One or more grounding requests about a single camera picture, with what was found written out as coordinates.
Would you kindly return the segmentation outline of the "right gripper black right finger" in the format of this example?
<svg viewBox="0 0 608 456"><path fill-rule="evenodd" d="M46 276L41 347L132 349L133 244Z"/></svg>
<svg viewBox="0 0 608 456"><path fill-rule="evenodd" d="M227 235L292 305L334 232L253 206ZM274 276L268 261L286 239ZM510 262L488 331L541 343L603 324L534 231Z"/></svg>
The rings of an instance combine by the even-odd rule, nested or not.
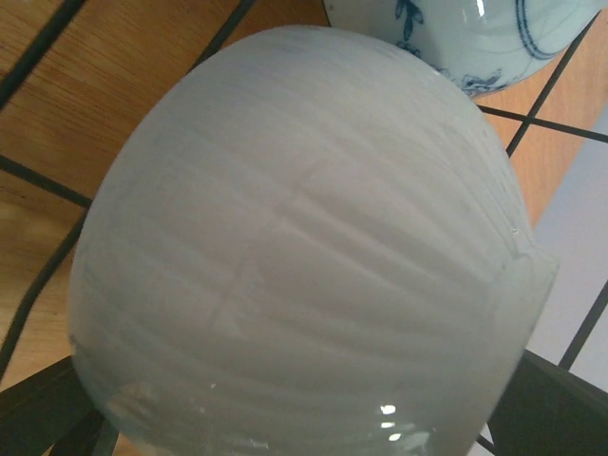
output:
<svg viewBox="0 0 608 456"><path fill-rule="evenodd" d="M607 392L526 351L487 426L490 455L605 455Z"/></svg>

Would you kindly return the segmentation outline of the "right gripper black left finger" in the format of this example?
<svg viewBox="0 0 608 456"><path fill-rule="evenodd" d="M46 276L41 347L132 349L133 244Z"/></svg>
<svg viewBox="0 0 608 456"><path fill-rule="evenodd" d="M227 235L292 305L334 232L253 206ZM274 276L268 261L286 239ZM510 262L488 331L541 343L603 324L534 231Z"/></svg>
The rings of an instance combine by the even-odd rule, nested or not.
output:
<svg viewBox="0 0 608 456"><path fill-rule="evenodd" d="M1 392L3 455L111 455L117 440L69 356Z"/></svg>

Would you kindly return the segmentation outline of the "ribbed white bowl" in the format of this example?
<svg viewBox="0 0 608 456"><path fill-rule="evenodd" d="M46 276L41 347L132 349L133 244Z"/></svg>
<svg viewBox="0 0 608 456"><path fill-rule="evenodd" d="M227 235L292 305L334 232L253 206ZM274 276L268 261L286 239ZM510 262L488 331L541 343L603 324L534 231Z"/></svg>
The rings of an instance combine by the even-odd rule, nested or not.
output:
<svg viewBox="0 0 608 456"><path fill-rule="evenodd" d="M465 455L550 294L485 115L403 50L285 26L148 112L85 218L75 370L153 455Z"/></svg>

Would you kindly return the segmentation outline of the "blue patterned white bowl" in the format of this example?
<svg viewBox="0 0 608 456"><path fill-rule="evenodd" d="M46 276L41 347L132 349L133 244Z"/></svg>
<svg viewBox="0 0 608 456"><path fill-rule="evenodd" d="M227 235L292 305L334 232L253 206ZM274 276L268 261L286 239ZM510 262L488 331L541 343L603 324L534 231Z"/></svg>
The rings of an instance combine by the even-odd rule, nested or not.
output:
<svg viewBox="0 0 608 456"><path fill-rule="evenodd" d="M604 1L332 0L329 24L391 43L476 98L552 62Z"/></svg>

